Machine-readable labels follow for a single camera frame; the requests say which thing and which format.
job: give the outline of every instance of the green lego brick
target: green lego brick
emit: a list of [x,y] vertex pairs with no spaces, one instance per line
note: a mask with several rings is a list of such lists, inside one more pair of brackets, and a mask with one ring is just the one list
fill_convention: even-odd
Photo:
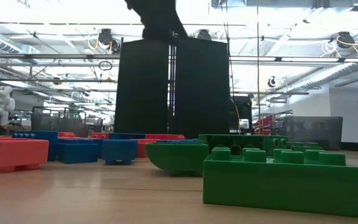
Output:
[[228,147],[232,155],[241,155],[242,148],[251,147],[265,150],[268,156],[273,155],[273,149],[286,148],[288,138],[285,136],[246,136],[240,134],[200,134],[200,142],[208,144],[209,153],[214,147]]
[[203,175],[203,161],[208,156],[208,145],[202,143],[146,144],[150,161],[170,175]]
[[230,156],[214,149],[204,161],[204,203],[358,217],[358,167],[347,165],[344,154],[273,154],[243,149],[242,156]]

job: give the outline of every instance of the table surface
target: table surface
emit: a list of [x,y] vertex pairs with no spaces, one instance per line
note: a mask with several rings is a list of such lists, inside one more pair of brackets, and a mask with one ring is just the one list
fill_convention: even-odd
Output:
[[[358,152],[346,152],[358,165]],[[358,218],[203,204],[200,177],[131,166],[65,165],[0,174],[0,223],[358,223]]]

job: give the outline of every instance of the red lego brick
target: red lego brick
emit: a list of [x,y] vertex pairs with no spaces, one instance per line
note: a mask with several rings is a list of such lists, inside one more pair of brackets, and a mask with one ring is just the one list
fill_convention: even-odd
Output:
[[185,136],[182,134],[146,134],[146,139],[181,140],[185,139]]
[[137,154],[138,158],[147,158],[146,144],[156,142],[157,139],[135,139],[137,141]]
[[0,140],[0,172],[38,169],[47,163],[48,144],[36,139]]
[[75,134],[74,133],[69,133],[69,132],[59,132],[57,134],[57,136],[60,137],[60,138],[67,138],[67,137],[72,138],[72,137],[75,137]]
[[91,133],[91,138],[109,138],[109,133]]

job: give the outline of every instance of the blue toy brick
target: blue toy brick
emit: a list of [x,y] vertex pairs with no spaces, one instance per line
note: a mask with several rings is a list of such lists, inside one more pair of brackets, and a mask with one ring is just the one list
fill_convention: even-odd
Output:
[[137,141],[127,139],[110,139],[103,141],[102,157],[106,164],[114,164],[122,161],[124,164],[131,164],[137,153]]
[[41,140],[48,140],[49,147],[48,147],[48,161],[55,161],[57,150],[56,150],[56,143],[57,143],[57,131],[18,131],[13,134],[13,138],[29,138],[29,139],[41,139]]
[[200,143],[197,139],[186,139],[186,140],[158,140],[158,143]]
[[61,161],[64,164],[75,164],[75,163],[98,161],[97,144],[58,143],[57,147],[58,147],[59,161]]
[[95,144],[98,145],[98,158],[102,158],[103,141],[106,139],[92,139]]
[[109,139],[145,139],[146,134],[110,133]]

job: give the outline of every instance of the humanoid robot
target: humanoid robot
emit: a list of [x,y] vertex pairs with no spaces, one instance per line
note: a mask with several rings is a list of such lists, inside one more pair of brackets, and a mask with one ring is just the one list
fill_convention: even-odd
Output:
[[0,124],[7,125],[9,112],[15,109],[15,100],[11,98],[12,87],[0,86]]

